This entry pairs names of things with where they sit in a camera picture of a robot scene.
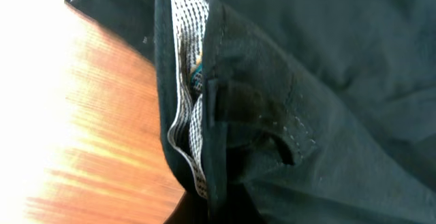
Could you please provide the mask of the black pants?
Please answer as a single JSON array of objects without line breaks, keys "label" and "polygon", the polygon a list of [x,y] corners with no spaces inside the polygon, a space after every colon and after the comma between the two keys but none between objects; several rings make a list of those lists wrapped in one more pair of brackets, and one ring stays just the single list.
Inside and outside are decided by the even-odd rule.
[{"label": "black pants", "polygon": [[66,0],[152,61],[169,223],[434,223],[435,0]]}]

